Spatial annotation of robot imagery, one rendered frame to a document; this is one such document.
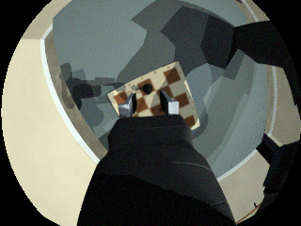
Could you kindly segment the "brown and cream chessboard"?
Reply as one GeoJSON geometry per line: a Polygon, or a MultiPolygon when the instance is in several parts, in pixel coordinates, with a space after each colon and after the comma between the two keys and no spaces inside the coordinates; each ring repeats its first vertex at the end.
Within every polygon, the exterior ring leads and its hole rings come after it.
{"type": "Polygon", "coordinates": [[[200,126],[195,104],[182,72],[179,61],[146,73],[108,93],[107,96],[119,115],[118,105],[123,104],[131,93],[136,93],[137,109],[133,117],[165,115],[160,105],[160,91],[179,102],[181,115],[191,130],[200,126]],[[152,85],[151,94],[145,94],[145,84],[152,85]]]}

